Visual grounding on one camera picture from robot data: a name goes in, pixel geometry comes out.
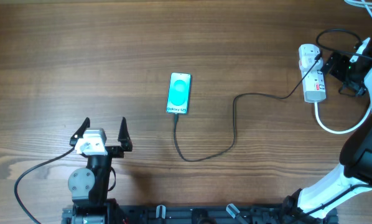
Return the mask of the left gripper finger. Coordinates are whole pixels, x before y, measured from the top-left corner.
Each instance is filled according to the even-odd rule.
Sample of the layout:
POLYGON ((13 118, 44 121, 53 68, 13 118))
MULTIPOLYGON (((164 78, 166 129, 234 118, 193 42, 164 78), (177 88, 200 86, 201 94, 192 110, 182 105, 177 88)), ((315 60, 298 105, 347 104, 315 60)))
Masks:
POLYGON ((69 145, 75 146, 77 141, 83 137, 84 132, 90 127, 90 119, 86 117, 82 125, 77 129, 77 131, 71 136, 69 145))
POLYGON ((133 144, 128 132, 128 126, 126 118, 123 117, 118 134, 118 142, 120 142, 123 151, 131 152, 133 150, 133 144))

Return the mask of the smartphone with teal screen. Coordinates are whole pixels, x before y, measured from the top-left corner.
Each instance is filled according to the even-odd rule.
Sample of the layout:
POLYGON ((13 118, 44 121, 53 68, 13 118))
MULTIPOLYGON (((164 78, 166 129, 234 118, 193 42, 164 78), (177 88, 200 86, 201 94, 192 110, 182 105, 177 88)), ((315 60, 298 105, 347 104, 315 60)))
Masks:
POLYGON ((188 73, 172 73, 170 76, 166 112, 187 114, 192 76, 188 73))

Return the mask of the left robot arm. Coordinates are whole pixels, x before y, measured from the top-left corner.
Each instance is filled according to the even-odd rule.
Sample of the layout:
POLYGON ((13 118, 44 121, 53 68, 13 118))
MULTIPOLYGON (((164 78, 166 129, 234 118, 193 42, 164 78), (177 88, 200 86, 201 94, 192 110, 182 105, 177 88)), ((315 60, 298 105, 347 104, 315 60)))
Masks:
POLYGON ((117 201, 108 198, 108 192, 116 184, 109 185, 110 174, 114 174, 112 159, 123 158, 131 152, 133 144, 128 133, 126 118, 122 118, 118 134, 118 146, 106 145, 106 134, 102 128, 91 128, 86 118, 70 138, 70 145, 77 154, 87 158, 85 168, 79 168, 68 178, 73 207, 64 210, 62 223, 109 224, 126 223, 128 218, 117 201))

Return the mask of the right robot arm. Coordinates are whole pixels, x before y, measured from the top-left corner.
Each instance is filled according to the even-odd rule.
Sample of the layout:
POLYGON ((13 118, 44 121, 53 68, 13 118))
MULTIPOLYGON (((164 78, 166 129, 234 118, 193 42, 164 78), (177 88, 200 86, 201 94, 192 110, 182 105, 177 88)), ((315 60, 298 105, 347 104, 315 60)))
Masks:
POLYGON ((335 207, 372 190, 372 36, 360 40, 355 49, 334 49, 322 72, 356 96, 369 94, 368 113, 342 147, 338 165, 316 184, 285 198, 278 214, 282 223, 329 223, 327 215, 335 207))

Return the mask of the white charger plug adapter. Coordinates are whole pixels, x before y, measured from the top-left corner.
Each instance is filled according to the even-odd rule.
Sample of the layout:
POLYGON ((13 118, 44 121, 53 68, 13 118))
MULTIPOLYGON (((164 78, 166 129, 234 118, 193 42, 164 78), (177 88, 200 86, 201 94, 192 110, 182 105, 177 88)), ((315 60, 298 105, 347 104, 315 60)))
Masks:
POLYGON ((309 70, 320 70, 323 67, 323 60, 319 58, 316 61, 315 56, 302 56, 299 60, 299 68, 301 72, 308 72, 309 70))

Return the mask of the white power strip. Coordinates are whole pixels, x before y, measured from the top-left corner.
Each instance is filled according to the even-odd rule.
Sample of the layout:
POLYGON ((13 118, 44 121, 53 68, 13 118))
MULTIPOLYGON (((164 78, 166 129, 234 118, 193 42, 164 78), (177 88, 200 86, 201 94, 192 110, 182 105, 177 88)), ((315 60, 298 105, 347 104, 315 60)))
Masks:
MULTIPOLYGON (((302 44, 299 47, 299 59, 302 56, 313 55, 316 61, 322 58, 320 49, 314 44, 302 44)), ((304 101, 307 103, 321 102, 326 99, 324 75, 320 70, 301 72, 304 101)))

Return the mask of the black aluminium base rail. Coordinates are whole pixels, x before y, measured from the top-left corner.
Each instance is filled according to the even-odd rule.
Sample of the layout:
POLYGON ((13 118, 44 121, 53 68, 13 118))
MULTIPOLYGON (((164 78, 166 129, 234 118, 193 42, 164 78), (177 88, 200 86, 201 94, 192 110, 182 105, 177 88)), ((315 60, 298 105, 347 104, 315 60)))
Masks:
POLYGON ((253 206, 156 207, 119 206, 112 211, 65 208, 62 223, 338 223, 336 209, 325 218, 289 215, 280 204, 253 206))

